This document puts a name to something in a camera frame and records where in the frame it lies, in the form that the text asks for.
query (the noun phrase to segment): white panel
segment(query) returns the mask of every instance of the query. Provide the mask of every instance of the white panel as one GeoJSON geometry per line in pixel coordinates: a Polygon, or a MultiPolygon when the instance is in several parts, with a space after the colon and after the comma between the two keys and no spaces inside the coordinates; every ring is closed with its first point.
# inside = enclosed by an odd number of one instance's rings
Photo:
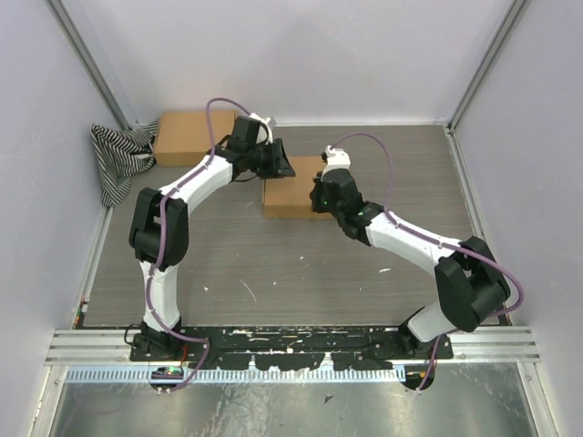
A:
{"type": "Polygon", "coordinates": [[[115,122],[45,2],[0,2],[0,435],[24,435],[99,214],[89,128],[115,122]]]}
{"type": "Polygon", "coordinates": [[[284,123],[451,118],[510,0],[65,0],[130,121],[228,96],[284,123]]]}
{"type": "Polygon", "coordinates": [[[583,3],[531,2],[459,128],[486,234],[523,281],[568,435],[583,380],[583,3]]]}

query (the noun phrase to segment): cardboard box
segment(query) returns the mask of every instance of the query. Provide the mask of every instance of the cardboard box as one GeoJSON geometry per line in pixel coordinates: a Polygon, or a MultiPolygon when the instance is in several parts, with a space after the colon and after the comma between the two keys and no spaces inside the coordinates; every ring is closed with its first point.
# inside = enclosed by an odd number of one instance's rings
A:
{"type": "Polygon", "coordinates": [[[263,216],[266,219],[332,219],[312,211],[313,177],[325,164],[321,157],[288,157],[295,178],[266,179],[263,185],[263,216]]]}
{"type": "MultiPolygon", "coordinates": [[[[212,111],[210,120],[215,141],[229,135],[237,111],[212,111]]],[[[195,167],[210,150],[210,137],[204,111],[166,112],[154,145],[154,158],[162,167],[195,167]]]]}

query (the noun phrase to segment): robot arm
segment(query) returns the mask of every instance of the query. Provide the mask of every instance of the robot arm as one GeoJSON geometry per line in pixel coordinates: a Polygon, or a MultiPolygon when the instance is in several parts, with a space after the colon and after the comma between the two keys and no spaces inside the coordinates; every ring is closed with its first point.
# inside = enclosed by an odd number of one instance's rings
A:
{"type": "MultiPolygon", "coordinates": [[[[180,327],[177,277],[179,263],[189,246],[190,214],[210,194],[247,170],[259,178],[295,176],[281,139],[273,139],[269,119],[254,114],[238,117],[231,135],[223,138],[214,152],[210,163],[208,158],[205,159],[171,184],[159,190],[144,188],[136,203],[129,244],[140,261],[145,283],[151,277],[147,299],[164,324],[173,330],[180,327]],[[152,269],[158,260],[162,240],[159,215],[164,198],[165,248],[159,267],[152,269]]],[[[148,304],[141,328],[142,334],[161,349],[173,349],[169,347],[171,338],[152,316],[148,304]]]]}
{"type": "Polygon", "coordinates": [[[442,237],[393,213],[391,221],[383,206],[363,200],[349,172],[350,158],[343,150],[327,147],[322,158],[327,165],[314,179],[310,195],[313,210],[332,213],[351,239],[392,251],[435,277],[439,300],[421,308],[399,327],[408,350],[451,330],[475,330],[510,297],[500,272],[442,246],[448,243],[447,246],[464,247],[494,259],[483,240],[442,237]],[[439,244],[431,244],[419,238],[419,234],[439,244]]]}

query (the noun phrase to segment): wood grain surface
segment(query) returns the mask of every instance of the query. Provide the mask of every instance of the wood grain surface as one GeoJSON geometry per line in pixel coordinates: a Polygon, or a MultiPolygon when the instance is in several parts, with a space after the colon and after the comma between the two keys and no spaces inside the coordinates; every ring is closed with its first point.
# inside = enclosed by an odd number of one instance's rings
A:
{"type": "MultiPolygon", "coordinates": [[[[445,236],[471,234],[439,126],[281,127],[276,135],[289,155],[309,156],[355,130],[378,135],[391,149],[396,214],[445,236]]],[[[383,151],[367,138],[343,146],[364,197],[382,203],[388,176],[383,151]]],[[[142,188],[159,188],[187,170],[153,168],[134,178],[111,219],[86,325],[141,321],[143,280],[128,245],[136,197],[142,188]]],[[[257,179],[230,184],[192,214],[189,252],[179,270],[184,324],[399,324],[436,299],[428,274],[348,239],[334,220],[263,218],[261,187],[257,179]]]]}

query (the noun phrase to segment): black and white striped cloth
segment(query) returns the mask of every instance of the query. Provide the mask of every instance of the black and white striped cloth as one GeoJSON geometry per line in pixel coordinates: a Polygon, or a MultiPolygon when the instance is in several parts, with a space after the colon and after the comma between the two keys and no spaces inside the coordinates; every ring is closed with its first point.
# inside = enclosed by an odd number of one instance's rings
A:
{"type": "Polygon", "coordinates": [[[129,192],[132,177],[154,167],[158,126],[157,120],[146,127],[122,132],[98,125],[91,127],[104,206],[121,203],[129,192]]]}

